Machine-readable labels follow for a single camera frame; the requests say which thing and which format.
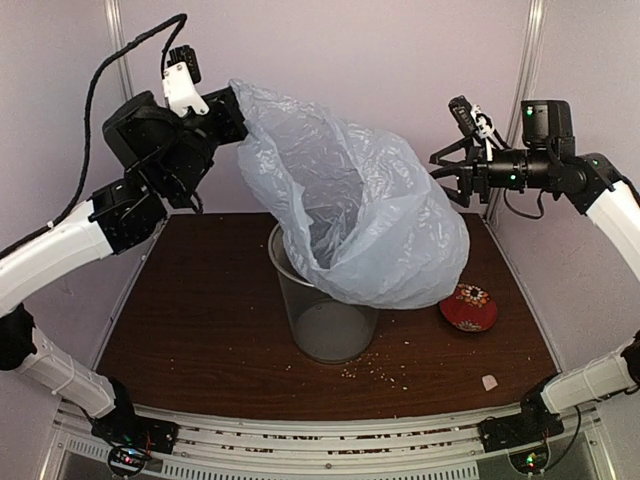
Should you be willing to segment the grey mesh trash bin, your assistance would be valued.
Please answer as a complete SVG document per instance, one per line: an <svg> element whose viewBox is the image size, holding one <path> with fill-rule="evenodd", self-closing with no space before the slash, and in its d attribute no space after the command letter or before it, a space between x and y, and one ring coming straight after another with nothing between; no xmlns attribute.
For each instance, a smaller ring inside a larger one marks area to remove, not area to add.
<svg viewBox="0 0 640 480"><path fill-rule="evenodd" d="M342 303L299 276L284 249L280 226L271 231L267 247L289 327L302 353L316 362L334 365L359 357L373 340L379 311Z"/></svg>

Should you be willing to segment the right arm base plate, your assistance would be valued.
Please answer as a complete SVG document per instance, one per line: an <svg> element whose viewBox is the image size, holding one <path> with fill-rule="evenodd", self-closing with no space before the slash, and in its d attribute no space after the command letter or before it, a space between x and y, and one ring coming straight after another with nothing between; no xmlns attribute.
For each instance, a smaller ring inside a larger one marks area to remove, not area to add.
<svg viewBox="0 0 640 480"><path fill-rule="evenodd" d="M478 424L478 430L484 451L490 453L543 442L562 434L564 425L558 416L551 415L539 421L520 413L488 417Z"/></svg>

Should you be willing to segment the light blue plastic trash bag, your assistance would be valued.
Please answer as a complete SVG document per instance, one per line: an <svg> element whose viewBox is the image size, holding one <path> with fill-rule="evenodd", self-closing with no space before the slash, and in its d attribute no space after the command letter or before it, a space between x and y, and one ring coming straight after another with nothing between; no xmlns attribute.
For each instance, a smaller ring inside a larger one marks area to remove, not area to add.
<svg viewBox="0 0 640 480"><path fill-rule="evenodd" d="M230 85L247 129L239 168L297 273L336 300L381 309L428 307L454 292L469 233L403 137Z"/></svg>

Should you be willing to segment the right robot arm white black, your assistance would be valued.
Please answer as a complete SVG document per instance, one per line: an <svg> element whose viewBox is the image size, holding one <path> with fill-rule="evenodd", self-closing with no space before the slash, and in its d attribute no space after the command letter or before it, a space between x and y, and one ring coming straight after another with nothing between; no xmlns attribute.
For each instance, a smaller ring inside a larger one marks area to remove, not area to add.
<svg viewBox="0 0 640 480"><path fill-rule="evenodd" d="M633 273L639 271L639 193L602 154L575 151L571 109L564 100L524 100L520 104L523 148L508 146L491 119L465 97L448 108L463 137L432 154L434 178L457 182L446 195L467 207L473 195L487 203L493 189L524 193L535 189L566 197L599 228ZM480 423L484 439L504 445L509 436L530 442L563 431L560 416L591 401L639 389L639 341L633 339L600 358L536 385L520 411Z"/></svg>

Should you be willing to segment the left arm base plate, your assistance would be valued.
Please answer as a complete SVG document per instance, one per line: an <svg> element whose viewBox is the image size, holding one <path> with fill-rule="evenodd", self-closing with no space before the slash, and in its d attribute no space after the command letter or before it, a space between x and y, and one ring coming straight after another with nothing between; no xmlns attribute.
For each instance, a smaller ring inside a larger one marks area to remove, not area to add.
<svg viewBox="0 0 640 480"><path fill-rule="evenodd" d="M175 422L141 416L128 426L105 419L92 419L91 425L91 434L108 445L133 447L144 453L171 454L179 433Z"/></svg>

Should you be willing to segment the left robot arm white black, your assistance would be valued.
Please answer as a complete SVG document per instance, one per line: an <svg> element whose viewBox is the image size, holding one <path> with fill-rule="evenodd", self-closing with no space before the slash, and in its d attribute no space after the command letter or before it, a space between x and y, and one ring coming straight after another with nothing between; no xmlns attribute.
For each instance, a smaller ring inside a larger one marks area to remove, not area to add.
<svg viewBox="0 0 640 480"><path fill-rule="evenodd" d="M66 274L149 239L167 210L202 211L197 187L216 149L247 135L236 95L226 87L184 109L159 106L144 91L102 127L124 167L120 179L94 191L53 227L1 255L1 368L40 382L81 407L98 429L123 444L144 433L126 387L89 370L36 326L25 300Z"/></svg>

